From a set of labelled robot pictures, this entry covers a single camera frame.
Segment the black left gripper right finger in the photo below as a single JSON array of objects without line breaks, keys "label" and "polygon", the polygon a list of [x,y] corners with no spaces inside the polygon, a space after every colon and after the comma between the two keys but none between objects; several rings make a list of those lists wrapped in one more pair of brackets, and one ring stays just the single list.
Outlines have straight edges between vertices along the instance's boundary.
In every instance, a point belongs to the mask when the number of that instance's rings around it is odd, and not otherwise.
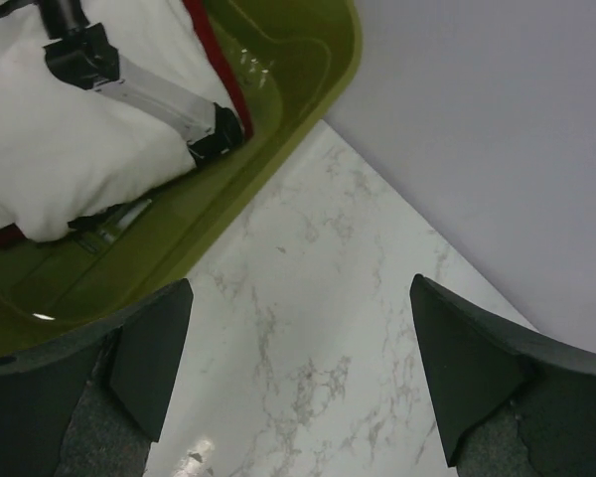
[{"label": "black left gripper right finger", "polygon": [[444,455],[461,476],[596,476],[596,354],[417,274],[415,333]]}]

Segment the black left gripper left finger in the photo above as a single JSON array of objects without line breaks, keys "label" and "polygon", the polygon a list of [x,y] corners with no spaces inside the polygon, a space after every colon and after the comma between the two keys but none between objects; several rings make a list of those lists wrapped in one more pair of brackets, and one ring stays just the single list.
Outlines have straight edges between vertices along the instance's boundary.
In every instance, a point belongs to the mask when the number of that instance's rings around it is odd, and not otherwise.
[{"label": "black left gripper left finger", "polygon": [[193,291],[81,324],[0,297],[0,476],[140,476],[160,439]]}]

